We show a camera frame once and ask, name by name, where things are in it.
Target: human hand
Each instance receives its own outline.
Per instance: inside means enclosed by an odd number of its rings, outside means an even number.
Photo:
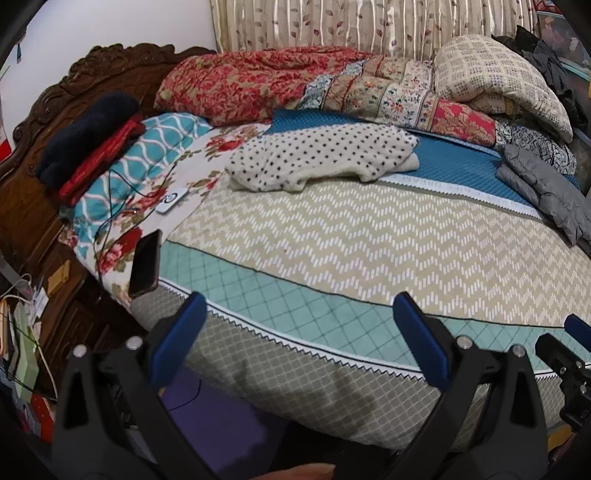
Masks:
[[[252,480],[331,480],[335,466],[328,463],[309,463],[289,470],[266,473]]]

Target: wooden headboard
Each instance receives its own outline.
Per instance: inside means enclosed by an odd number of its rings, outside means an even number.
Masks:
[[[61,82],[47,88],[29,116],[14,130],[15,150],[0,163],[0,245],[8,244],[34,270],[56,240],[62,223],[57,206],[35,177],[48,139],[70,124],[103,93],[122,90],[136,97],[145,116],[153,116],[154,96],[163,78],[181,60],[215,53],[193,47],[181,53],[174,46],[142,43],[94,47],[71,66]]]

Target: polka dot fabric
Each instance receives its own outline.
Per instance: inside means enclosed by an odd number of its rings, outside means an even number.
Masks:
[[[349,124],[262,135],[237,149],[227,171],[234,189],[300,192],[310,179],[416,170],[418,138],[391,125]]]

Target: curtain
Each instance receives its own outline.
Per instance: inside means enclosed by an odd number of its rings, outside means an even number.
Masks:
[[[466,33],[535,31],[532,0],[210,0],[220,52],[339,45],[432,59]]]

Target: red floral quilt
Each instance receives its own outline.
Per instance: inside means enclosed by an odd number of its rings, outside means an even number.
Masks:
[[[190,57],[162,82],[155,107],[212,125],[256,122],[298,101],[308,82],[371,56],[345,47],[296,47]]]
[[[437,97],[430,63],[345,47],[191,57],[164,79],[155,107],[190,112],[216,126],[269,119],[275,108],[321,109],[495,144],[494,120]]]

